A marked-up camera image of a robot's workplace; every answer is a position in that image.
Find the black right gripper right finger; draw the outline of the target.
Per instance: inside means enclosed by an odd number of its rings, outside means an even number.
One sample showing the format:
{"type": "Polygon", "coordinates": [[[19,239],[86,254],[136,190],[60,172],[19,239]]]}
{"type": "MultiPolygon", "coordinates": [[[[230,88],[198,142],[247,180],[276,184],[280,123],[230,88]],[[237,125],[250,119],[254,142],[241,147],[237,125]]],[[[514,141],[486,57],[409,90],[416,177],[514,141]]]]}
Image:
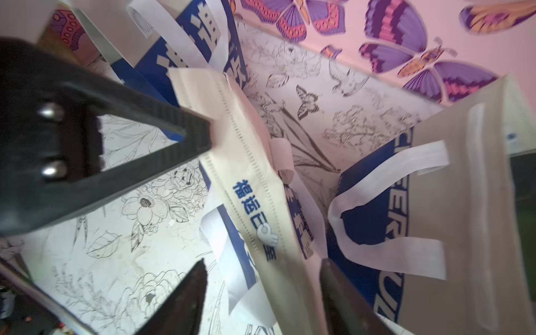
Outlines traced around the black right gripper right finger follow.
{"type": "Polygon", "coordinates": [[[322,260],[319,279],[329,334],[394,333],[373,312],[364,297],[332,260],[322,260]]]}

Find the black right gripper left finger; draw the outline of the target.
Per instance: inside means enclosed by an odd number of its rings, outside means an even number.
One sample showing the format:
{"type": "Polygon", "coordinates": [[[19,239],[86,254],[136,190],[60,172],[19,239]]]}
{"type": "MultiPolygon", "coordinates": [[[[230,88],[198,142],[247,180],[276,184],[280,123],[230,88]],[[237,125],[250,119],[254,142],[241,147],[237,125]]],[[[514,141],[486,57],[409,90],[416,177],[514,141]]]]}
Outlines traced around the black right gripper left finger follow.
{"type": "Polygon", "coordinates": [[[207,270],[200,260],[137,335],[199,334],[206,291],[207,270]]]}

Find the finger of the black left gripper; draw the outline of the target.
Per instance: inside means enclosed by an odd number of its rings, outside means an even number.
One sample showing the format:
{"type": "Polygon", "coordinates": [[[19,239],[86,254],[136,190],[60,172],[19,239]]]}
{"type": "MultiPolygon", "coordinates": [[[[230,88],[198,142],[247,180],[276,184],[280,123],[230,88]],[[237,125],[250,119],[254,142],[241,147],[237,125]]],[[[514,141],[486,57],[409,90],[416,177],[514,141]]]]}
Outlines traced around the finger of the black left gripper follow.
{"type": "Polygon", "coordinates": [[[84,215],[208,151],[209,122],[1,39],[1,233],[84,215]]]}

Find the blue white takeout bag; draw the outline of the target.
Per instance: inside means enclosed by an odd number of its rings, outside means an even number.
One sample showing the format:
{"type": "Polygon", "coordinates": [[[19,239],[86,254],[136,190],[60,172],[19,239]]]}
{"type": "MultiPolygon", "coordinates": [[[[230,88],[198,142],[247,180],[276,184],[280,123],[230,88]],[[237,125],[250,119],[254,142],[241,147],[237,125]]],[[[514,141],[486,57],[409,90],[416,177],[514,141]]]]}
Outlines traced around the blue white takeout bag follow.
{"type": "Polygon", "coordinates": [[[413,334],[534,334],[510,165],[534,148],[515,79],[493,82],[342,173],[329,258],[413,334]]]}

